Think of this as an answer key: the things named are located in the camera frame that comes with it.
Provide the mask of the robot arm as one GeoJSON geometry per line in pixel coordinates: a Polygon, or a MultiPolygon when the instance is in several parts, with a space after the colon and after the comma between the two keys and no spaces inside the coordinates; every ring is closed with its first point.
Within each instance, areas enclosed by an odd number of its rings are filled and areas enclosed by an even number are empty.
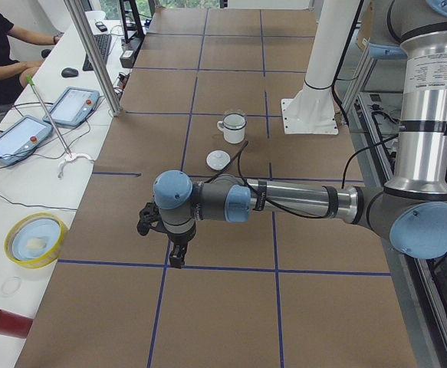
{"type": "Polygon", "coordinates": [[[193,182],[164,172],[137,229],[168,236],[172,267],[184,265],[198,220],[245,222],[263,210],[342,219],[412,258],[447,254],[447,1],[380,1],[374,9],[371,42],[407,56],[393,177],[382,188],[337,189],[230,175],[193,182]]]}

